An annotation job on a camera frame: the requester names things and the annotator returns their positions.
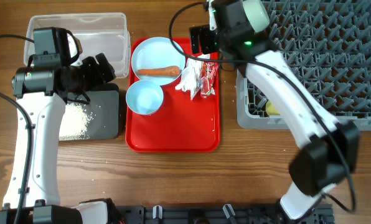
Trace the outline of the white napkin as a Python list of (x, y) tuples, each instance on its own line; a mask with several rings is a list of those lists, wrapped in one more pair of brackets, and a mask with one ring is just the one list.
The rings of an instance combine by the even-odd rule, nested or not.
[(190, 99), (193, 100), (199, 90), (202, 90), (201, 74), (205, 62), (188, 58), (185, 69), (181, 71), (181, 80), (175, 86), (175, 90), (190, 91)]

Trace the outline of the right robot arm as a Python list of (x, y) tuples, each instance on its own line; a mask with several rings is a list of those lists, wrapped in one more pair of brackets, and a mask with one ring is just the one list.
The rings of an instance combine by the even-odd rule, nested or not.
[(284, 119), (299, 147), (289, 165), (292, 183), (278, 203), (279, 223), (298, 223), (331, 195), (352, 183), (360, 133), (321, 106), (298, 80), (266, 35), (270, 24), (260, 1), (203, 1), (214, 38), (208, 48), (258, 87)]

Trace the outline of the yellow plastic cup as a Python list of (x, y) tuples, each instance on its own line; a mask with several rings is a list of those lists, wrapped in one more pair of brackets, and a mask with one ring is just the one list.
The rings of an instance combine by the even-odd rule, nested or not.
[(265, 110), (268, 116), (278, 116), (279, 112), (278, 110), (274, 107), (271, 101), (266, 102)]

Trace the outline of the orange carrot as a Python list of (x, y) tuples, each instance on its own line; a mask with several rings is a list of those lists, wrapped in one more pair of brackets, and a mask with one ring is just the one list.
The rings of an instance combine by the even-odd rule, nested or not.
[(169, 66), (164, 68), (139, 69), (136, 73), (138, 75), (154, 77), (177, 77), (181, 74), (181, 71), (178, 66)]

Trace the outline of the pale green bowl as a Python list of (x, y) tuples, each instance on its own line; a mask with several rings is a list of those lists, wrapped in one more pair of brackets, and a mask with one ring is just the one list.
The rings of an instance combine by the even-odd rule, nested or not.
[(261, 32), (269, 26), (270, 18), (260, 0), (245, 0), (242, 4), (245, 15), (255, 32)]

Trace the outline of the white rice pile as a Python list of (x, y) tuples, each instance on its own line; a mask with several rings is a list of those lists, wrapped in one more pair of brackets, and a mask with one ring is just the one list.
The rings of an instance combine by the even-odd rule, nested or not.
[(60, 141), (74, 141), (88, 139), (88, 125), (93, 120), (85, 105), (78, 103), (67, 104), (59, 131)]

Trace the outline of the light blue bowl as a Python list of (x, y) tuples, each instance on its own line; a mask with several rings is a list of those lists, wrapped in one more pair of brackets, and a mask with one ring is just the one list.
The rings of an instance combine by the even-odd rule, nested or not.
[(134, 82), (126, 92), (128, 108), (140, 115), (155, 113), (161, 107), (163, 99), (164, 92), (162, 88), (150, 80)]

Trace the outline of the light blue plate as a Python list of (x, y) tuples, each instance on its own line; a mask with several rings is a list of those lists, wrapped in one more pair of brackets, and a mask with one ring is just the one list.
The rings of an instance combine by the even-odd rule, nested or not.
[(159, 68), (177, 66), (181, 71), (186, 66), (186, 58), (180, 54), (172, 42), (166, 37), (152, 37), (142, 40), (133, 50), (131, 68), (140, 80), (150, 80), (164, 86), (176, 81), (180, 75), (170, 76), (160, 73), (158, 75), (142, 75), (140, 70), (156, 70)]

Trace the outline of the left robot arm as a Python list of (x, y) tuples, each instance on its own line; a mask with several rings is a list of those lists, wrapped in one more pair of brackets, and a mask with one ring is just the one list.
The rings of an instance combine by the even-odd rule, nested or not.
[(12, 78), (18, 125), (14, 166), (0, 210), (0, 223), (123, 223), (112, 199), (60, 205), (57, 185), (59, 131), (68, 94), (89, 104), (89, 91), (112, 90), (114, 68), (104, 54), (75, 62), (70, 53), (73, 34), (64, 28), (33, 31), (35, 54)]

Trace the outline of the red snack wrapper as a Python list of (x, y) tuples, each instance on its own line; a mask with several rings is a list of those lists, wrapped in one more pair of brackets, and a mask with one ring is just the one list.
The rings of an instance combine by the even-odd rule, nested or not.
[(203, 98), (207, 98), (210, 95), (214, 95), (214, 82), (218, 71), (218, 63), (215, 62), (204, 62), (200, 74), (200, 95)]

